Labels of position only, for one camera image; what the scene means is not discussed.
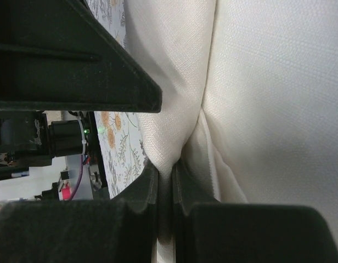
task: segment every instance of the folded fabric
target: folded fabric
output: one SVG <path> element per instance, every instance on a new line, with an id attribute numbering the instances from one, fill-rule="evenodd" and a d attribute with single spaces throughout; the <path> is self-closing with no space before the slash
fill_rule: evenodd
<path id="1" fill-rule="evenodd" d="M 129 51 L 163 89 L 162 112 L 138 115 L 161 173 L 161 243 L 182 154 L 218 200 L 314 207 L 338 245 L 338 0 L 137 0 L 126 13 Z"/>

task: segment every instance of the white fabric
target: white fabric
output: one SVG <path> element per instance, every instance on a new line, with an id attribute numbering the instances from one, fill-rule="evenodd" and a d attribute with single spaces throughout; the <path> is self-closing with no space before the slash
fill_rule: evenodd
<path id="1" fill-rule="evenodd" d="M 338 0 L 128 0 L 126 15 L 129 50 L 163 89 L 162 112 L 138 116 L 162 241 L 187 142 L 217 199 L 309 205 L 338 245 Z"/>

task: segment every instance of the floral pattern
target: floral pattern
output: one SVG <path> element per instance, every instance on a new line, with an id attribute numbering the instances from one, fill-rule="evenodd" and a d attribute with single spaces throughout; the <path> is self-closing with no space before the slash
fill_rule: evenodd
<path id="1" fill-rule="evenodd" d="M 126 49 L 123 0 L 87 0 L 92 14 Z M 147 157 L 134 113 L 95 112 L 98 138 L 108 181 L 115 197 L 141 174 Z"/>

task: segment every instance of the purple cable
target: purple cable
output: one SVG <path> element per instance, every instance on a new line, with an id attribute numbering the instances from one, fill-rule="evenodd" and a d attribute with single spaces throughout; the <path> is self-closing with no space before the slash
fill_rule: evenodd
<path id="1" fill-rule="evenodd" d="M 80 183 L 81 183 L 81 178 L 82 178 L 82 174 L 83 174 L 83 158 L 82 158 L 82 155 L 80 156 L 80 172 L 79 172 L 79 177 L 77 179 L 77 182 L 76 182 L 76 185 L 75 185 L 75 188 L 74 190 L 72 191 L 71 195 L 70 195 L 70 198 L 68 200 L 72 200 L 76 194 L 76 191 L 77 189 L 79 188 L 80 186 Z"/>

